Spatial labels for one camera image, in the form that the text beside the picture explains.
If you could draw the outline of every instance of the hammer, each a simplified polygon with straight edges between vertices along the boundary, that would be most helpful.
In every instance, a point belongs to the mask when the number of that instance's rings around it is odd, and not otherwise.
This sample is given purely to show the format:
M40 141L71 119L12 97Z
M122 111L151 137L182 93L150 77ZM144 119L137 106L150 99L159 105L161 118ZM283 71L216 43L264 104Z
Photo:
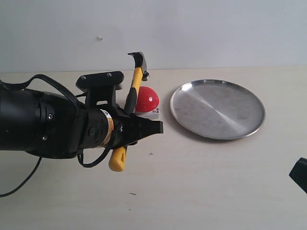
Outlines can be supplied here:
M134 68L131 88L126 98L126 104L124 110L127 114L132 114L134 113L136 102L138 100L141 81L147 81L149 79L149 73L147 72L146 61L144 54L142 52L129 53L128 55L133 56L135 62L135 68ZM109 161L109 168L116 172L124 171L126 154L127 154L127 146L114 149Z

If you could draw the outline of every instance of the red ball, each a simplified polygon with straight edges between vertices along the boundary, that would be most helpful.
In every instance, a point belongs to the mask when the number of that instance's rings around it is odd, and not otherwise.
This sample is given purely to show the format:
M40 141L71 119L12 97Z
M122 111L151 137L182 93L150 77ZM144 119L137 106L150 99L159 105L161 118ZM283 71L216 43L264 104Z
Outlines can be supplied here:
M135 111L139 113L147 113L158 107L158 104L159 97L156 92L149 87L141 86L139 89Z

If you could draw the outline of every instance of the hammer head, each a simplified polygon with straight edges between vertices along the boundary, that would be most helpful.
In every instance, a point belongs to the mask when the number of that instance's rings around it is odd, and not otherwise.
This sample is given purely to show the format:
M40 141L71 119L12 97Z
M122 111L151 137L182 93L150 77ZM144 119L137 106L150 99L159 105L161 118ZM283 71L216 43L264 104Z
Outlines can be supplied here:
M147 81L149 79L149 73L147 72L147 65L143 52L128 53L128 55L133 56L135 68L141 67L143 71L142 81Z

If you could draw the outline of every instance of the table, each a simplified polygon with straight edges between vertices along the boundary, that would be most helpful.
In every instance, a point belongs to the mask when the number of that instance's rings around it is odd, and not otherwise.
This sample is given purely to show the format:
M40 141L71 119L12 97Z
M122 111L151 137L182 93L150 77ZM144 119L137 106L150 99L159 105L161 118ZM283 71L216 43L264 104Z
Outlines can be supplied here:
M73 93L84 72L46 73ZM132 71L124 71L123 105ZM307 157L307 66L151 70L144 86L160 97L163 135L128 149L126 169L113 172L108 158L92 169L77 159L43 159L33 178L16 194L0 199L2 230L259 230L306 227L307 197L288 176ZM22 82L33 73L0 74ZM169 101L181 84L197 79L231 81L251 90L266 109L254 135L214 142L181 127ZM56 92L35 80L31 88ZM101 149L87 150L85 161ZM18 185L37 157L2 151L0 192Z

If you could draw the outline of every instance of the stainless steel plate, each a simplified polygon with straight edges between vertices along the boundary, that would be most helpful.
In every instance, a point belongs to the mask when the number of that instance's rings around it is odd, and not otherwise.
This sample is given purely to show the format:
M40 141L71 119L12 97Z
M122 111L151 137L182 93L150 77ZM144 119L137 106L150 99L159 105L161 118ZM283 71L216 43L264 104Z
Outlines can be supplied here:
M196 80L182 85L172 96L171 111L185 128L219 140L249 136L265 118L258 97L223 80Z

